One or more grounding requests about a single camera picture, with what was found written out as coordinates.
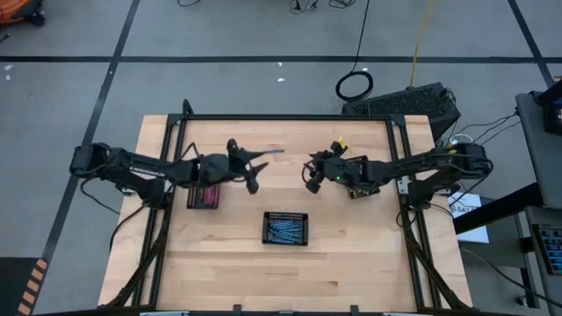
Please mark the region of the backlit keyboard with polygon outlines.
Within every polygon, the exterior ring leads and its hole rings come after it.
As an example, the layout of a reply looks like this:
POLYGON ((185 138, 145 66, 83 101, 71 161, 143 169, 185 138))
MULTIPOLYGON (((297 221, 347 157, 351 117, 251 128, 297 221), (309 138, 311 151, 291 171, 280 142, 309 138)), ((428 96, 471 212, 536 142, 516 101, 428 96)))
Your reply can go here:
POLYGON ((562 276, 562 225, 533 224, 531 227, 548 273, 562 276))

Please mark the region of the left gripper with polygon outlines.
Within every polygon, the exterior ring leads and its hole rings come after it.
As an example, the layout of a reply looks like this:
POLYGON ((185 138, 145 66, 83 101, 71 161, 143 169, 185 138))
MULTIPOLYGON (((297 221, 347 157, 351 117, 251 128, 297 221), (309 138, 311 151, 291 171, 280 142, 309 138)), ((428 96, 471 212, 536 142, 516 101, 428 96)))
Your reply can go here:
POLYGON ((199 158, 198 186, 207 188, 219 183, 243 181, 249 194, 256 194, 259 189, 256 176, 269 163, 251 166, 250 162, 265 152, 247 151, 239 147, 235 139, 230 139, 226 148, 227 154, 209 154, 199 158))

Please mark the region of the white paper sheet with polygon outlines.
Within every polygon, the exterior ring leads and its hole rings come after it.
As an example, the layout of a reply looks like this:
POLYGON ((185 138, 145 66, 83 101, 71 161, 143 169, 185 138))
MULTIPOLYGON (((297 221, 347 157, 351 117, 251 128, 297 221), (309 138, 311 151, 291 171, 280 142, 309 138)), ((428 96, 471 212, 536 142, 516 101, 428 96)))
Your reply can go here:
MULTIPOLYGON (((454 218, 465 215, 482 206, 480 196, 477 194, 453 193, 448 197, 450 212, 454 218)), ((481 226, 465 233, 457 234, 458 241, 488 244, 489 237, 486 226, 481 226)))

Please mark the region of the black perforated computer case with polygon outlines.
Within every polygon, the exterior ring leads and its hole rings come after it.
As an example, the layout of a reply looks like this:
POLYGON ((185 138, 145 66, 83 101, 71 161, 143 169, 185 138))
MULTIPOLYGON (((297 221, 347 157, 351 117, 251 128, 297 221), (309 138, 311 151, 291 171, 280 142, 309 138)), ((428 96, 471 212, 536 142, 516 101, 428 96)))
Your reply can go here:
POLYGON ((342 115, 377 116, 389 114, 426 116, 434 140, 440 139, 461 114, 454 92, 441 83, 431 83, 379 97, 347 103, 342 115))

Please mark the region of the black plastic slotted basket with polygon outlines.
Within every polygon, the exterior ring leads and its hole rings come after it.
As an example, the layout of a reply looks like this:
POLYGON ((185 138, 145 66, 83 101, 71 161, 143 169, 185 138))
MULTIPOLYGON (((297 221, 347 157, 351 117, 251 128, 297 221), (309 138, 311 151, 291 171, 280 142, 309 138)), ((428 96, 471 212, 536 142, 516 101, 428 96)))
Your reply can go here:
POLYGON ((199 188, 199 187, 189 189, 187 203, 186 203, 187 208, 188 209, 199 209, 199 210, 215 209, 214 207, 211 207, 210 205, 207 205, 205 208, 196 208, 195 207, 195 197, 196 197, 196 189, 197 188, 199 188))
POLYGON ((352 177, 349 180, 349 184, 347 186, 348 193, 350 193, 352 190, 369 190, 372 192, 372 195, 380 193, 378 184, 374 180, 370 179, 370 176, 368 175, 368 157, 366 155, 349 158, 346 160, 346 162, 350 165, 352 174, 352 177))
POLYGON ((265 212, 263 214, 263 230, 262 230, 262 244, 271 244, 271 245, 285 245, 285 246, 302 246, 305 247, 308 245, 308 214, 301 213, 301 212, 265 212), (294 241, 302 241, 302 244, 281 244, 281 243, 271 243, 269 240, 271 239, 279 239, 279 238, 271 238, 269 235, 269 231, 277 231, 277 229, 273 228, 269 225, 269 222, 277 221, 277 220, 297 220, 301 221, 299 226, 302 226, 304 232, 302 234, 295 234, 300 236, 299 240, 294 241))

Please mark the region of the black orange striped floor mat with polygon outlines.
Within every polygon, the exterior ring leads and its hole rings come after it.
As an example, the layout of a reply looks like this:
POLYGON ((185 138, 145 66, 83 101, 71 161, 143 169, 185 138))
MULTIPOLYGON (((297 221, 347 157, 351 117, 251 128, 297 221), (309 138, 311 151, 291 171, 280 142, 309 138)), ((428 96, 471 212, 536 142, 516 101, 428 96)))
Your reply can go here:
POLYGON ((49 261, 0 257, 0 316, 31 316, 45 281, 49 261))

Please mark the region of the black screen device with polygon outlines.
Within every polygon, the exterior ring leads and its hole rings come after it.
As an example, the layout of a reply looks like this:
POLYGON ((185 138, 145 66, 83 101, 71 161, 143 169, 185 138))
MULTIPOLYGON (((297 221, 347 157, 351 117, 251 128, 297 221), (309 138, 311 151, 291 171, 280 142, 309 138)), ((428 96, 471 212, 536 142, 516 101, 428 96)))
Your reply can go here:
POLYGON ((562 136, 562 76, 555 77, 555 83, 538 97, 543 108, 544 130, 562 136))

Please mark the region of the black desk crossbar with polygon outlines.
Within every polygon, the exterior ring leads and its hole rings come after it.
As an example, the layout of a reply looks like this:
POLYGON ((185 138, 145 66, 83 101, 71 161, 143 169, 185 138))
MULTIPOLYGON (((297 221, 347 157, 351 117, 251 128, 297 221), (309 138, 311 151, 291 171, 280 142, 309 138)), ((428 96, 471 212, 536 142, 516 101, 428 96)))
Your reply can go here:
POLYGON ((539 184, 532 183, 455 218, 453 225, 456 234, 466 233, 497 220, 516 215, 528 206, 543 205, 544 201, 539 184))

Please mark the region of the grey cart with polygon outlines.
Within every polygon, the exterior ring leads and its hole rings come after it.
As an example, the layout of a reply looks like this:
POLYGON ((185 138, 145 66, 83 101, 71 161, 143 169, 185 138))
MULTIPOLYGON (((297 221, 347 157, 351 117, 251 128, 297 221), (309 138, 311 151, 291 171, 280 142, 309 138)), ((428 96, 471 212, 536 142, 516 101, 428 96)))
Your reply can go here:
POLYGON ((562 136, 544 130, 543 109, 531 94, 515 102, 544 204, 562 209, 562 136))

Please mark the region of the orange shop vacuum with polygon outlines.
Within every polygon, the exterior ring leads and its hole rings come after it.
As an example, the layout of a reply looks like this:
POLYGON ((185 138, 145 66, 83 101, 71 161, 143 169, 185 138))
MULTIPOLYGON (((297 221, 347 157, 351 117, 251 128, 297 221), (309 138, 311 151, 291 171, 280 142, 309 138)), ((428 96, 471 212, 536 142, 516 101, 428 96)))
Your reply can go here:
POLYGON ((0 0, 0 25, 29 22, 43 26, 43 0, 0 0))

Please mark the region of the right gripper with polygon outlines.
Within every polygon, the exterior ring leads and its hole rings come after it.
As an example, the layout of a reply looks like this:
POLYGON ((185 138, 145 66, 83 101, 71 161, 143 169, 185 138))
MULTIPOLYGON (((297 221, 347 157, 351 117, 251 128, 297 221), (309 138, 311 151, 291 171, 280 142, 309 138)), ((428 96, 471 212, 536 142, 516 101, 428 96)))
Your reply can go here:
POLYGON ((342 158, 347 149, 342 149, 337 141, 333 141, 329 150, 309 155, 311 160, 305 163, 309 179, 305 180, 305 184, 310 192, 316 194, 324 179, 347 188, 352 177, 350 165, 342 158))

